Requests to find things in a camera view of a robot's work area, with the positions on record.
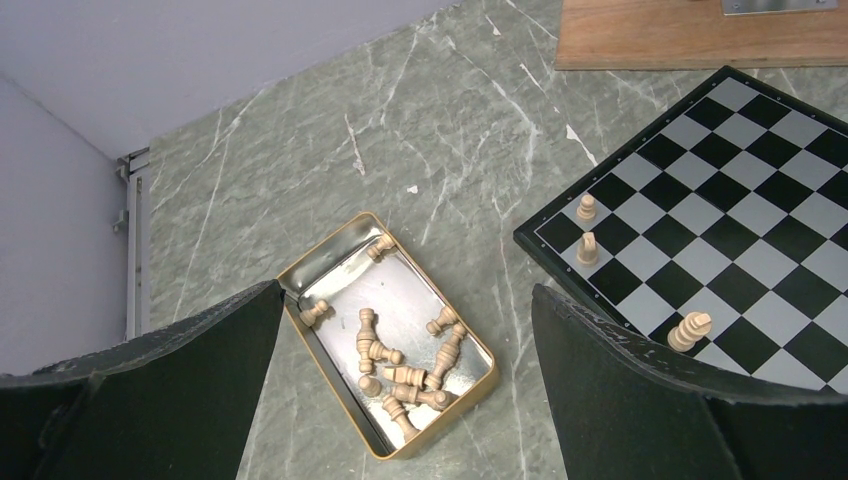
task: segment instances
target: metal tray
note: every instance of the metal tray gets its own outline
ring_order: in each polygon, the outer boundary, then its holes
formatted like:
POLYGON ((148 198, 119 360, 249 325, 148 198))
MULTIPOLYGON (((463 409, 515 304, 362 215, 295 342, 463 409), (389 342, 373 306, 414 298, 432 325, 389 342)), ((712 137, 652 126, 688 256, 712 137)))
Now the metal tray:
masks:
POLYGON ((383 251, 376 261, 366 254, 365 250, 386 233, 374 214, 361 213, 277 277, 298 300, 286 299, 286 313, 369 450, 380 459, 414 453, 473 407, 498 380, 492 353, 457 312, 468 335, 460 344, 457 365, 445 376, 443 389, 459 398, 443 412, 425 404, 404 404, 409 420, 421 430, 415 438, 405 442, 400 427, 382 408, 383 396, 394 385, 382 377, 383 368, 392 366, 390 363, 375 363, 374 375, 383 384, 380 395, 369 398, 362 393, 357 384, 362 373, 356 350, 361 308, 374 309, 378 338, 387 347, 403 352, 404 365, 430 371, 436 352, 450 336, 449 329, 438 337, 425 329, 426 323, 450 304, 396 239, 395 247, 383 251), (330 310, 307 327, 300 320, 300 309, 312 308, 322 299, 330 310))

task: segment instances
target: black square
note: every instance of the black square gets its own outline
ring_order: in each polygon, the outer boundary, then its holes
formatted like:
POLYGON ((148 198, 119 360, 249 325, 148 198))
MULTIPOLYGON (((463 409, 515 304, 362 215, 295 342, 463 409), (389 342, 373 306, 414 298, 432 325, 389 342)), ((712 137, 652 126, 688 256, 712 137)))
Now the black square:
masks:
POLYGON ((599 223, 593 230, 598 243, 613 255, 624 250, 624 247, 630 245, 630 242, 636 240, 639 233, 630 228, 630 225, 624 223, 623 220, 610 215, 599 223))
POLYGON ((819 193, 842 208, 848 209, 848 173, 836 172, 833 178, 819 188, 819 193))
POLYGON ((783 349, 825 382, 848 365, 848 347, 815 323, 804 327, 783 349))
POLYGON ((845 165, 848 165, 848 138, 833 130, 825 130, 807 145, 806 150, 839 168, 845 168, 845 165))
POLYGON ((830 241, 848 250, 848 223, 830 237, 830 241))
POLYGON ((701 238, 727 258, 736 260, 760 237, 729 215, 725 215, 702 233, 701 238))
POLYGON ((778 294, 801 313, 815 319, 839 296, 839 290, 799 265, 777 286, 778 294))
POLYGON ((721 332, 715 344, 750 374, 756 372, 780 350, 772 339, 744 317, 721 332))
POLYGON ((743 187, 722 172, 716 172, 709 180, 701 184, 695 193, 704 197, 722 212, 727 212, 745 198, 751 191, 743 187))
POLYGON ((669 215, 651 225, 642 236, 672 258, 697 238, 697 235, 669 215))
POLYGON ((763 240, 797 263, 803 262, 825 242, 823 236, 791 216, 772 227, 763 235, 763 240))
POLYGON ((647 282, 669 305, 678 309, 704 286, 680 265, 670 261, 647 282))
POLYGON ((812 190, 783 172, 774 172, 754 191, 786 213, 794 210, 813 194, 812 190))
POLYGON ((722 168, 739 155, 742 149, 715 133, 710 133, 697 145, 692 147, 692 153, 716 168, 722 168))
POLYGON ((780 168, 800 152, 801 148, 784 140, 783 137, 766 132, 745 150, 772 167, 780 168))
POLYGON ((562 253, 583 235, 583 229, 559 212, 548 220, 548 223, 542 225, 542 228, 536 231, 536 235, 557 253, 562 253))
POLYGON ((642 284, 633 272, 614 258, 589 277, 589 282, 613 305, 618 305, 642 284))
POLYGON ((671 175, 661 172, 640 190, 648 200, 666 212, 686 198, 692 190, 671 175))
MULTIPOLYGON (((657 342, 661 345, 668 345, 668 332, 670 332, 672 328, 680 325, 681 320, 683 320, 683 315, 681 315, 677 312, 672 313, 671 316, 668 317, 662 324, 660 324, 659 327, 657 327, 653 332, 651 332, 649 337, 651 338, 651 340, 653 340, 653 341, 655 341, 655 342, 657 342)), ((691 349, 689 349, 685 352, 677 352, 677 353, 682 353, 683 355, 686 355, 687 357, 694 358, 695 355, 697 355, 701 350, 704 349, 704 347, 706 347, 707 345, 709 345, 711 343, 712 342, 710 341, 709 338, 704 337, 701 340, 698 340, 697 342, 695 342, 695 344, 692 345, 691 349)))
POLYGON ((683 156, 686 149, 669 140, 665 135, 659 134, 642 146, 637 153, 645 160, 665 170, 675 160, 683 156))
POLYGON ((615 210, 632 197, 636 190, 633 190, 633 187, 625 183, 624 180, 609 174, 602 178, 600 182, 592 185, 589 193, 610 210, 615 210))
POLYGON ((787 113, 788 108, 762 95, 757 95, 739 110, 739 115, 765 128, 773 127, 787 113))
POLYGON ((701 125, 715 130, 725 120, 733 115, 733 110, 716 102, 715 100, 704 97, 700 102, 686 112, 686 116, 700 123, 701 125))
POLYGON ((719 273, 708 285, 716 295, 739 313, 745 313, 768 289, 735 263, 719 273))

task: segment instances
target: box of chess pieces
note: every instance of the box of chess pieces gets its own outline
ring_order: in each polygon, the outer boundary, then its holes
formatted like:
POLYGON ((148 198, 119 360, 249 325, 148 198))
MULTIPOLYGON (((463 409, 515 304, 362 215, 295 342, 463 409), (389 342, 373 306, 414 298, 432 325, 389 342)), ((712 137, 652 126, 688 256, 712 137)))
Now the box of chess pieces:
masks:
POLYGON ((492 352, 373 213, 277 280, 287 315, 378 459, 413 455, 498 382, 492 352))

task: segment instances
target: metal plate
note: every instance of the metal plate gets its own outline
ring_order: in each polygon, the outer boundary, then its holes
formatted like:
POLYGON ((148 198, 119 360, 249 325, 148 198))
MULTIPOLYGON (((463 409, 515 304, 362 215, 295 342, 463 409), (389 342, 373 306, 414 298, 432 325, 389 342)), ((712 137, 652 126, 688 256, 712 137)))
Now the metal plate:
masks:
POLYGON ((725 15, 833 10, 838 0, 721 0, 725 15))
MULTIPOLYGON (((374 329, 380 341, 402 351, 405 365, 428 371, 432 370, 436 352, 450 333, 433 337, 425 329, 426 323, 439 315, 445 302, 414 262, 397 248, 384 251, 378 261, 371 260, 365 253, 383 233, 385 231, 373 217, 357 217, 293 265, 279 280, 283 288, 299 296, 303 309, 311 308, 320 299, 330 304, 330 311, 312 330, 371 427, 388 450, 393 451, 405 442, 400 427, 382 408, 383 396, 394 385, 382 377, 382 371, 392 365, 375 363, 375 376, 383 384, 377 397, 366 397, 357 385, 362 376, 356 351, 359 310, 373 308, 377 315, 374 329)), ((445 376, 443 388, 461 396, 492 368, 493 359, 469 331, 460 345, 457 365, 445 376)), ((344 394, 348 392, 337 393, 345 403, 344 394)), ((440 414, 424 404, 405 405, 410 421, 419 430, 440 414)))

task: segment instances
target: chess piece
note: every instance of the chess piece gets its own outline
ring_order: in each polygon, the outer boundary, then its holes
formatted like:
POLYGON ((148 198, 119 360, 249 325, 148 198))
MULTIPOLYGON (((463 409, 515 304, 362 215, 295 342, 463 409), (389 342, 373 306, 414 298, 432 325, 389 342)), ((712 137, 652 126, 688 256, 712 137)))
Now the chess piece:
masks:
POLYGON ((692 312, 668 332, 668 346, 678 352, 688 351, 695 342, 710 333, 712 326, 713 321, 708 314, 692 312))
POLYGON ((395 385, 392 387, 392 396, 402 402, 419 405, 424 402, 433 410, 442 411, 456 400, 456 395, 445 390, 435 392, 422 392, 418 387, 407 385, 395 385))
POLYGON ((368 358, 372 360, 388 360, 395 365, 403 363, 403 353, 400 350, 392 350, 383 345, 383 342, 374 340, 368 349, 368 358))
POLYGON ((442 333, 448 325, 456 323, 456 312, 452 308, 445 305, 439 312, 439 316, 430 322, 427 322, 427 331, 430 335, 438 335, 442 333))
POLYGON ((383 250, 387 250, 394 246, 395 241, 392 240, 392 237, 390 237, 388 233, 384 233, 380 235, 380 238, 377 240, 377 243, 368 247, 368 249, 365 250, 365 253, 367 253, 368 256, 371 257, 371 260, 376 260, 383 250))
POLYGON ((591 222, 595 218, 595 197, 583 195, 580 198, 580 205, 577 207, 577 219, 584 222, 591 222))
POLYGON ((376 397, 383 389, 383 384, 374 377, 363 375, 362 378, 359 379, 359 388, 366 396, 376 397))
POLYGON ((300 320, 307 326, 311 327, 315 325, 315 319, 323 315, 327 310, 330 309, 330 306, 324 300, 318 300, 315 302, 315 306, 310 308, 309 310, 305 310, 300 312, 300 320))
POLYGON ((374 361, 368 356, 371 344, 377 340, 374 332, 374 310, 363 308, 359 311, 359 321, 362 326, 356 334, 356 351, 359 352, 359 371, 362 373, 374 372, 374 361))
POLYGON ((391 396, 386 395, 383 399, 383 410, 389 414, 392 418, 392 421, 397 423, 401 430, 403 430, 403 440, 408 442, 412 440, 412 437, 418 435, 419 430, 412 425, 412 422, 409 421, 409 417, 406 416, 406 409, 403 408, 400 401, 391 396))
POLYGON ((414 368, 408 366, 402 367, 386 367, 383 369, 383 376, 387 380, 395 383, 405 383, 406 385, 414 385, 418 388, 424 388, 424 377, 427 371, 423 368, 414 368))
POLYGON ((442 388, 442 377, 456 365, 456 357, 459 356, 459 342, 465 337, 467 330, 461 323, 453 326, 451 338, 442 344, 442 348, 436 353, 436 365, 433 371, 427 374, 424 384, 433 390, 442 388))
POLYGON ((586 232, 580 237, 577 244, 577 261, 584 267, 591 267, 598 263, 598 244, 595 243, 595 234, 586 232))

